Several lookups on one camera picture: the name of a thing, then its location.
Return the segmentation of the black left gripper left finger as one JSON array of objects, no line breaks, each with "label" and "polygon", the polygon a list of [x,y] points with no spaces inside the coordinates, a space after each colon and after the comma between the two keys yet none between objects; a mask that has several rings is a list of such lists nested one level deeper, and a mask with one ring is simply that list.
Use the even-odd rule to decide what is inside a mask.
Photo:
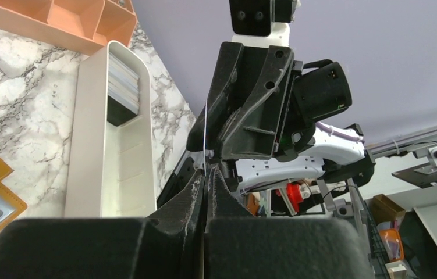
[{"label": "black left gripper left finger", "polygon": [[0,233],[0,278],[201,278],[204,172],[147,217],[20,219]]}]

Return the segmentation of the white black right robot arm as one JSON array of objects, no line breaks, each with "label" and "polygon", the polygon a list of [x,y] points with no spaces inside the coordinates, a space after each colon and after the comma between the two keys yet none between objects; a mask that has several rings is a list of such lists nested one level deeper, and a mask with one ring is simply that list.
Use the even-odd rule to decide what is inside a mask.
[{"label": "white black right robot arm", "polygon": [[237,192],[299,178],[335,183],[374,167],[361,128],[324,120],[353,103],[340,63],[304,63],[289,46],[299,1],[230,1],[233,39],[221,44],[205,108],[186,148],[223,166]]}]

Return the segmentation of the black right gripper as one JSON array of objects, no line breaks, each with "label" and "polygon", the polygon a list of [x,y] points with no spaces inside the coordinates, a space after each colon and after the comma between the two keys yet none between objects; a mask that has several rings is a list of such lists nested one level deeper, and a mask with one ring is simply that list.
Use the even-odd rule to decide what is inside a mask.
[{"label": "black right gripper", "polygon": [[[293,62],[288,46],[221,44],[207,97],[208,150],[216,147],[223,160],[273,155],[279,162],[289,162],[314,146],[316,123],[346,111],[353,99],[339,62]],[[279,138],[287,92],[289,104]],[[203,151],[203,122],[204,108],[187,137],[188,151]]]}]

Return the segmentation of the black credit card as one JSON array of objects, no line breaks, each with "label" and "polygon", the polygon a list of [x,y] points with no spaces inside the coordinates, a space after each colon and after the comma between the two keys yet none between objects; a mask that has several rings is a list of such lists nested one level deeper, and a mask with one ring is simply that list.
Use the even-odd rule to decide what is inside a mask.
[{"label": "black credit card", "polygon": [[203,170],[204,170],[204,178],[207,177],[207,120],[208,120],[208,100],[205,101],[204,106],[204,122],[203,122],[203,137],[202,137],[202,154],[203,154]]}]

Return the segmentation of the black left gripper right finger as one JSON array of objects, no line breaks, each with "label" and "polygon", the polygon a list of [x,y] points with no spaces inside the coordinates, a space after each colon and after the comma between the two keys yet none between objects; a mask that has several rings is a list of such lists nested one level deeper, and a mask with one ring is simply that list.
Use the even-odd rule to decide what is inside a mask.
[{"label": "black left gripper right finger", "polygon": [[205,278],[373,278],[356,229],[335,218],[254,217],[206,172]]}]

